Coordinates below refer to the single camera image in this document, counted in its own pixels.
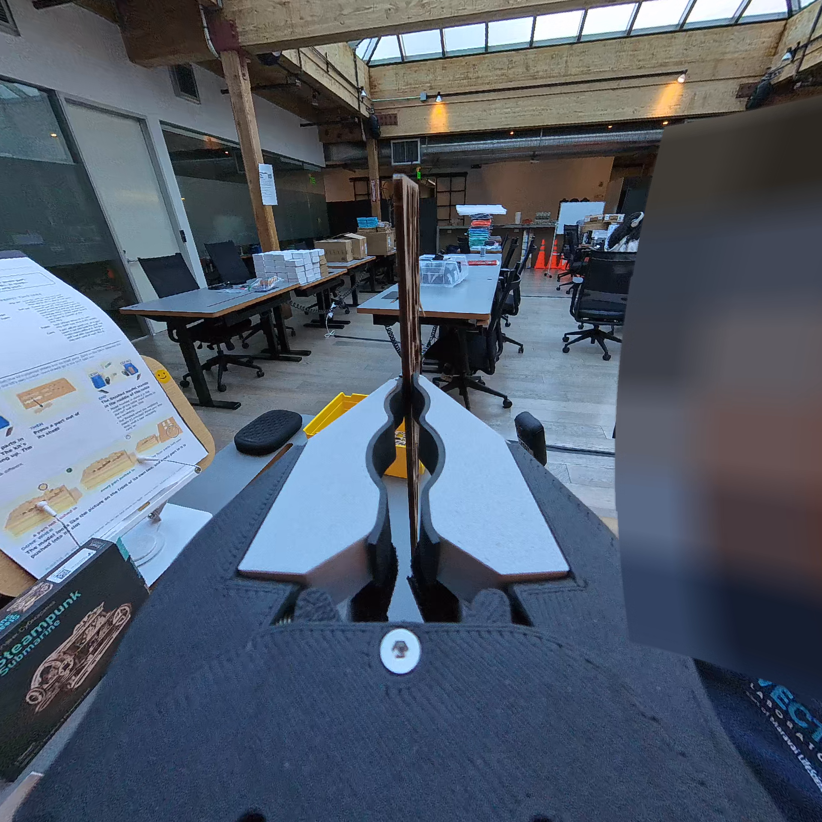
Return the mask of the printed instruction sheet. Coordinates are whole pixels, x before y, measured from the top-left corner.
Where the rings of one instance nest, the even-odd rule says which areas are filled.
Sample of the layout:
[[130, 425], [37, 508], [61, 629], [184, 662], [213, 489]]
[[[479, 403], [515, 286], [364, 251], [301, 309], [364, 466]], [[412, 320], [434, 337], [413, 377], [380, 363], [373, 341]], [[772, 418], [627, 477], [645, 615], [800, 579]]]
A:
[[207, 450], [101, 308], [21, 253], [1, 269], [1, 548], [41, 578], [115, 541]]

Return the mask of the wooden support post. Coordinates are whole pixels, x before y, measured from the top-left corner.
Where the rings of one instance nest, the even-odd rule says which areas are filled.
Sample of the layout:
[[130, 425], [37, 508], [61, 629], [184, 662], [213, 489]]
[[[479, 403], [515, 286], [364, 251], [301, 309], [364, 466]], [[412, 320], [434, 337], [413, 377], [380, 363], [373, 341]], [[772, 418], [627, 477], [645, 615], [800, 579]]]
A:
[[252, 88], [247, 68], [247, 58], [235, 50], [220, 53], [223, 77], [228, 87], [232, 114], [238, 133], [241, 158], [252, 201], [256, 231], [263, 252], [280, 248], [270, 205], [264, 204], [260, 183], [259, 166], [263, 163], [262, 147]]

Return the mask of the wooden clipboard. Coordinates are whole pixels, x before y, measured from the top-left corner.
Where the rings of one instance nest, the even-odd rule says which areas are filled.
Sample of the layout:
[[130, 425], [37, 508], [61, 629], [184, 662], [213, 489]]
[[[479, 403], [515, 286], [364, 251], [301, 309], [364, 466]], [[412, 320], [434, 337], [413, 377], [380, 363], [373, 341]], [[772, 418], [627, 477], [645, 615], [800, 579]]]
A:
[[[216, 454], [214, 437], [200, 419], [197, 411], [192, 407], [189, 399], [183, 394], [182, 389], [173, 379], [170, 373], [159, 361], [150, 356], [144, 356], [149, 370], [155, 375], [159, 384], [163, 388], [171, 403], [176, 408], [176, 413], [188, 426], [192, 433], [200, 441], [200, 444], [207, 450], [207, 456], [198, 462], [196, 469], [190, 470], [190, 475], [179, 481], [176, 485], [162, 491], [161, 495], [151, 502], [145, 503], [138, 509], [137, 513], [127, 522], [130, 527], [136, 526], [142, 519], [149, 516], [149, 513], [160, 507], [161, 502], [166, 502], [178, 490], [199, 473], [209, 467]], [[8, 598], [14, 598], [27, 590], [36, 581], [36, 577], [23, 569], [15, 560], [9, 558], [3, 551], [1, 552], [1, 595], [2, 602]]]

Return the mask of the person's dark sweatshirt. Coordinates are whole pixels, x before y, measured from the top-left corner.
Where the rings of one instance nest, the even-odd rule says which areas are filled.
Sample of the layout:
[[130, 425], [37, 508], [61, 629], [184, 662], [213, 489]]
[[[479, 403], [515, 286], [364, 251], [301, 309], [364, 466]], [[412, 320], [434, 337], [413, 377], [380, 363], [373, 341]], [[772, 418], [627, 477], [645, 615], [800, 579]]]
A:
[[786, 820], [821, 820], [820, 699], [695, 660], [724, 731]]

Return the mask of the dark model kit box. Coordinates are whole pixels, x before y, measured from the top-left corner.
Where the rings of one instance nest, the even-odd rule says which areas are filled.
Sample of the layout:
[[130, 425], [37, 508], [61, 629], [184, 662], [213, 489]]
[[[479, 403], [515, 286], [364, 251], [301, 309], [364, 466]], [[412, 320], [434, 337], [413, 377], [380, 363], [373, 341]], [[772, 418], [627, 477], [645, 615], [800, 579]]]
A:
[[104, 675], [149, 590], [91, 539], [1, 611], [1, 776], [13, 782]]

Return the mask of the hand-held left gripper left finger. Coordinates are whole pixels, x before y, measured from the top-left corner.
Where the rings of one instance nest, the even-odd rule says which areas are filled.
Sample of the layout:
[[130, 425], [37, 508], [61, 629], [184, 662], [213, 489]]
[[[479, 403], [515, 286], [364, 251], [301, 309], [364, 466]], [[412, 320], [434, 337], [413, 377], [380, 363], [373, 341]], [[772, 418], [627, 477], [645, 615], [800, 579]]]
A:
[[311, 437], [238, 574], [389, 605], [397, 576], [385, 470], [396, 458], [402, 380], [389, 380]]

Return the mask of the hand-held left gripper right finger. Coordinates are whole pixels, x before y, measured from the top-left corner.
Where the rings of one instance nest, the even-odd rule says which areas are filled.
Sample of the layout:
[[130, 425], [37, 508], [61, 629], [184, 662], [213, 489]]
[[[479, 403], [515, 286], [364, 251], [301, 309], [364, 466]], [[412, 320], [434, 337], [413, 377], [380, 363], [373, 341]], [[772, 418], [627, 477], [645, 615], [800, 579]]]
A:
[[470, 601], [561, 579], [570, 567], [506, 441], [426, 377], [414, 377], [420, 493], [417, 580]]

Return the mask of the grey desk with black legs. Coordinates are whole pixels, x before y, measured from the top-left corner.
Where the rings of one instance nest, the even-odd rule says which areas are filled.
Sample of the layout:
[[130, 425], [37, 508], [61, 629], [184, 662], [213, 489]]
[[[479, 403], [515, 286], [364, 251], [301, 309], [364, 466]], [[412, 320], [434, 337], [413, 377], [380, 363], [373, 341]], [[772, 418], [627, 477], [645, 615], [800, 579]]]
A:
[[309, 350], [291, 350], [280, 313], [280, 306], [291, 299], [293, 291], [303, 291], [308, 295], [321, 293], [344, 281], [340, 271], [332, 271], [328, 276], [305, 286], [286, 284], [268, 293], [226, 293], [209, 289], [197, 289], [186, 293], [158, 298], [147, 303], [139, 303], [121, 308], [121, 313], [147, 317], [165, 322], [174, 331], [183, 358], [189, 371], [190, 382], [197, 394], [192, 405], [205, 408], [240, 408], [239, 402], [223, 401], [211, 396], [209, 385], [203, 375], [189, 326], [200, 320], [240, 321], [258, 315], [268, 344], [264, 360], [299, 362], [311, 354]]
[[[469, 335], [477, 336], [481, 327], [491, 322], [491, 310], [500, 274], [501, 254], [489, 254], [484, 258], [472, 255], [474, 262], [467, 266], [465, 279], [455, 286], [421, 285], [418, 320], [421, 326], [421, 342], [426, 343], [428, 334], [422, 331], [425, 325], [441, 326], [439, 338], [447, 336], [452, 329], [456, 337], [458, 359], [453, 363], [455, 375], [469, 374]], [[391, 285], [381, 293], [372, 296], [357, 308], [360, 314], [372, 316], [376, 325], [389, 329], [401, 321], [399, 291], [401, 283]]]

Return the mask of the black office chair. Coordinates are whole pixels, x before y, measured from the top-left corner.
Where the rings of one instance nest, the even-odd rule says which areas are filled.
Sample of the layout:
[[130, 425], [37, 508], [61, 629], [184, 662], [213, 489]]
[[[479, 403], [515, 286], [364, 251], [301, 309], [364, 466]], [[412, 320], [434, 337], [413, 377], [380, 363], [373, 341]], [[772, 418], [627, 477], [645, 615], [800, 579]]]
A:
[[250, 269], [247, 263], [243, 261], [241, 253], [233, 241], [206, 243], [205, 250], [222, 283], [222, 285], [212, 285], [211, 288], [240, 287], [254, 279], [252, 276], [254, 274], [253, 268]]
[[598, 343], [604, 360], [611, 358], [607, 340], [621, 343], [614, 330], [624, 324], [625, 309], [634, 271], [635, 252], [590, 252], [575, 277], [570, 314], [578, 325], [590, 324], [586, 331], [573, 331], [562, 338], [563, 353], [581, 340]]
[[[159, 298], [198, 289], [197, 282], [180, 253], [140, 259], [138, 262]], [[210, 371], [213, 365], [218, 366], [217, 390], [219, 392], [225, 392], [227, 389], [223, 383], [223, 376], [230, 364], [252, 368], [258, 378], [264, 376], [262, 368], [256, 365], [251, 357], [231, 354], [234, 350], [233, 338], [240, 337], [251, 330], [252, 321], [249, 318], [241, 321], [231, 319], [226, 321], [224, 318], [201, 320], [190, 327], [188, 334], [193, 344], [196, 344], [198, 348], [206, 345], [207, 348], [216, 351], [215, 356], [198, 366], [202, 372]]]
[[433, 377], [434, 385], [445, 392], [457, 391], [467, 410], [471, 410], [469, 389], [500, 397], [503, 408], [512, 406], [508, 396], [487, 386], [478, 374], [493, 375], [496, 371], [506, 342], [501, 317], [508, 314], [509, 295], [519, 290], [520, 282], [521, 266], [505, 270], [491, 305], [489, 324], [471, 328], [440, 325], [437, 340], [426, 351], [425, 358], [435, 363], [435, 372], [440, 374]]

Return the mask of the white office door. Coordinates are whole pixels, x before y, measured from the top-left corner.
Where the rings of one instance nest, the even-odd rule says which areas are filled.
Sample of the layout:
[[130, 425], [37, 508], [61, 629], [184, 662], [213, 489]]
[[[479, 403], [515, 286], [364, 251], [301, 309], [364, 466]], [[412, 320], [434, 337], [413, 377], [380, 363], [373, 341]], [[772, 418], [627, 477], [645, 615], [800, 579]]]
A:
[[89, 176], [113, 230], [137, 293], [137, 303], [157, 295], [141, 258], [180, 252], [179, 236], [139, 118], [66, 100], [66, 112]]

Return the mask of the stack of white boxes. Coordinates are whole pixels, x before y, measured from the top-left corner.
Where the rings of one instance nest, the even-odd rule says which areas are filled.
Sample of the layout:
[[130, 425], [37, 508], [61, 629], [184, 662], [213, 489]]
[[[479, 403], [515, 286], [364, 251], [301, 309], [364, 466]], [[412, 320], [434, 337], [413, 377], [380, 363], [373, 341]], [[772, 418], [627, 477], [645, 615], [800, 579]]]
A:
[[258, 279], [276, 279], [305, 285], [326, 273], [325, 252], [321, 249], [259, 252], [252, 255]]

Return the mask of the yellow plastic bin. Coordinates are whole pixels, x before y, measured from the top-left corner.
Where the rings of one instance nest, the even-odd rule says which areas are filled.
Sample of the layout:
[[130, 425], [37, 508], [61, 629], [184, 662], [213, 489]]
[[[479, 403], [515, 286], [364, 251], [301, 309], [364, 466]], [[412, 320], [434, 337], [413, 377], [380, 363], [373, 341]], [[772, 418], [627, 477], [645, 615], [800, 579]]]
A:
[[[323, 409], [319, 414], [314, 416], [313, 420], [303, 427], [303, 431], [307, 438], [314, 437], [318, 432], [331, 425], [335, 420], [346, 414], [356, 404], [363, 401], [367, 395], [351, 394], [345, 395], [339, 393], [334, 399]], [[406, 460], [406, 437], [405, 437], [405, 423], [400, 423], [396, 428], [395, 433], [396, 444], [396, 458], [390, 467], [385, 471], [386, 476], [396, 478], [407, 478], [407, 460]]]

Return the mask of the punched wooden model sheet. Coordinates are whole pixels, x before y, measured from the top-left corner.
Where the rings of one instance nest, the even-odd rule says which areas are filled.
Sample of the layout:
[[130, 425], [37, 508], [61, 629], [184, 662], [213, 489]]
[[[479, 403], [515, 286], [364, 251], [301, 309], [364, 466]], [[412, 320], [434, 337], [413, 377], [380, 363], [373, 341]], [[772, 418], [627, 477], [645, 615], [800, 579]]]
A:
[[396, 224], [396, 266], [411, 564], [414, 585], [421, 589], [426, 582], [421, 562], [423, 556], [418, 545], [419, 430], [414, 416], [415, 380], [416, 375], [421, 371], [423, 362], [419, 321], [419, 191], [416, 182], [404, 174], [396, 173], [393, 176], [393, 204]]

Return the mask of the grey ventilation duct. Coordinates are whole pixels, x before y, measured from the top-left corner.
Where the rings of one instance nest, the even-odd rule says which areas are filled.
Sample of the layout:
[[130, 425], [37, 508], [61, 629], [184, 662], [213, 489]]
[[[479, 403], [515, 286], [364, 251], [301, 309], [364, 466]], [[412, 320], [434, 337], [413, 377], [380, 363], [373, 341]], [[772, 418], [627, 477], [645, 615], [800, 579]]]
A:
[[625, 150], [658, 146], [663, 137], [662, 128], [631, 129], [596, 133], [566, 133], [541, 137], [519, 137], [494, 140], [466, 140], [462, 142], [426, 142], [420, 145], [424, 162], [435, 159], [469, 159], [478, 157], [514, 158], [531, 156], [591, 155], [601, 156]]

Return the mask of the clear plastic container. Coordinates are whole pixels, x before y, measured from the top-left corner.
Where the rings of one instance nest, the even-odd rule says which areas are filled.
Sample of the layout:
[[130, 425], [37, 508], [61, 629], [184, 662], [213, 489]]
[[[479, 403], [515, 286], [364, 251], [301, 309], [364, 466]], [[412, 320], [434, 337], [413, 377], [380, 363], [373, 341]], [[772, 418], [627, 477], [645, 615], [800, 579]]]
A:
[[454, 287], [468, 275], [468, 257], [464, 254], [421, 255], [420, 284]]

